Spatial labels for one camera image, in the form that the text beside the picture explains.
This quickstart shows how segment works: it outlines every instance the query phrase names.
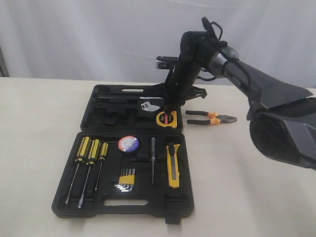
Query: table surface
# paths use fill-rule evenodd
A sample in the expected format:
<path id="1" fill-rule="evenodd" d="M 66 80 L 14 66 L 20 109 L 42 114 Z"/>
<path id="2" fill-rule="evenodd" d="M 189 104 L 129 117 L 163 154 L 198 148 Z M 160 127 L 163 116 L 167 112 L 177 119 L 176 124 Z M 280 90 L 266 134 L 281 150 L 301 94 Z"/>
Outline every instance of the table surface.
<path id="1" fill-rule="evenodd" d="M 184 125 L 195 211 L 180 226 L 148 215 L 55 216 L 51 203 L 92 88 L 100 83 L 115 84 L 0 79 L 0 236 L 316 236 L 316 173 L 256 150 L 247 99 L 233 86 L 204 85 L 208 96 L 182 108 L 238 122 Z"/>

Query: tape measure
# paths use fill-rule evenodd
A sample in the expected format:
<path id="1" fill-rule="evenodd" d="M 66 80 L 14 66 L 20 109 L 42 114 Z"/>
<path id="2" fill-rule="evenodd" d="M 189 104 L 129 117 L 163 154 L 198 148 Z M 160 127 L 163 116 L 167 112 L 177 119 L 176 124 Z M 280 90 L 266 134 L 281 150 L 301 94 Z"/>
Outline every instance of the tape measure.
<path id="1" fill-rule="evenodd" d="M 177 112 L 172 111 L 170 114 L 165 113 L 164 111 L 160 112 L 157 115 L 156 122 L 162 127 L 177 127 Z"/>

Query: white backdrop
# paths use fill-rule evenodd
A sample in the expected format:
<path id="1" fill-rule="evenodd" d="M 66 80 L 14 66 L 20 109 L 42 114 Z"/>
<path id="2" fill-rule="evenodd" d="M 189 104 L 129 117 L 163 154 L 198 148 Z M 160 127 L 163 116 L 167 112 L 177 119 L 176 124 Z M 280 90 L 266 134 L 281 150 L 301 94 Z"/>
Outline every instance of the white backdrop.
<path id="1" fill-rule="evenodd" d="M 156 56 L 178 56 L 206 16 L 242 61 L 315 87 L 315 12 L 315 0 L 0 0 L 0 45 L 12 77 L 162 82 Z"/>

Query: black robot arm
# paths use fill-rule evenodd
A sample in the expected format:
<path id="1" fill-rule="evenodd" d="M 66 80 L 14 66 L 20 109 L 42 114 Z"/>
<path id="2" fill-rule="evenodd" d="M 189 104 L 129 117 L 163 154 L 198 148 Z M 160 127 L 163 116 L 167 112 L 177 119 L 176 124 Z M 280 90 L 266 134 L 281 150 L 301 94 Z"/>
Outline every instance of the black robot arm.
<path id="1" fill-rule="evenodd" d="M 160 84 L 165 111 L 195 97 L 205 97 L 193 87 L 200 71 L 215 78 L 228 78 L 248 97 L 250 136 L 266 157 L 305 168 L 316 169 L 316 99 L 301 87 L 281 82 L 239 60 L 237 52 L 221 41 L 222 29 L 202 18 L 204 32 L 186 32 L 180 56 L 158 57 L 160 69 L 169 69 Z M 221 30 L 216 36 L 213 26 Z"/>

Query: black plastic tool case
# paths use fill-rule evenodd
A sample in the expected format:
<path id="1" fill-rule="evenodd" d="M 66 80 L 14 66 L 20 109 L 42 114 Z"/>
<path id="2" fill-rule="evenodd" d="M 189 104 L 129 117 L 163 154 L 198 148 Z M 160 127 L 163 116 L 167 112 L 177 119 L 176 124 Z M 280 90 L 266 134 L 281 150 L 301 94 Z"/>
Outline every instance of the black plastic tool case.
<path id="1" fill-rule="evenodd" d="M 61 218 L 93 217 L 97 214 L 150 214 L 165 218 L 167 224 L 179 224 L 181 218 L 191 215 L 194 200 L 180 108 L 177 110 L 177 128 L 157 125 L 156 116 L 161 110 L 147 112 L 140 104 L 163 106 L 163 99 L 140 99 L 144 86 L 96 85 L 84 113 L 81 130 L 74 142 L 62 174 L 53 204 L 53 212 Z M 133 155 L 125 155 L 118 149 L 120 138 L 133 135 L 139 139 L 140 147 Z M 76 169 L 75 157 L 84 136 L 108 142 L 108 154 L 103 161 L 98 190 L 95 192 L 100 162 L 93 167 L 87 182 L 84 204 L 78 208 L 88 167 L 79 167 L 75 178 L 71 200 L 65 205 L 68 190 Z M 152 185 L 152 163 L 150 138 L 156 137 L 155 183 Z M 181 144 L 177 153 L 180 172 L 180 188 L 168 185 L 168 143 Z M 129 193 L 116 187 L 122 168 L 135 168 L 135 186 Z M 107 199 L 147 200 L 146 205 L 105 205 Z"/>

